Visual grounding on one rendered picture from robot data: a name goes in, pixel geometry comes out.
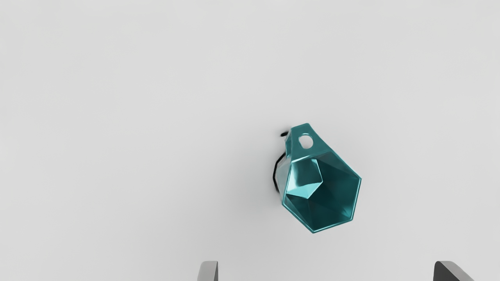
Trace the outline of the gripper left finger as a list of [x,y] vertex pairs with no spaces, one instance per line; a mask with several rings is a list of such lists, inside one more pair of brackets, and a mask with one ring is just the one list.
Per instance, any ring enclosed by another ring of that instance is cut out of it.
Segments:
[[218,261],[207,260],[201,263],[197,281],[218,281]]

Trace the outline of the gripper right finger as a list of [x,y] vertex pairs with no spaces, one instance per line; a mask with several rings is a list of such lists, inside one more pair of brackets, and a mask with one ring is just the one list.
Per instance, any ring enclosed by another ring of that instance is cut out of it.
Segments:
[[450,260],[436,261],[434,281],[474,281],[461,267]]

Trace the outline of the teal faceted mug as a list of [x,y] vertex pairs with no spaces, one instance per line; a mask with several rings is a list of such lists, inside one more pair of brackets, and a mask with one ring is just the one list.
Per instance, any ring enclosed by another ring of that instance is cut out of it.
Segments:
[[281,136],[285,148],[273,169],[281,205],[311,233],[351,222],[361,177],[309,123]]

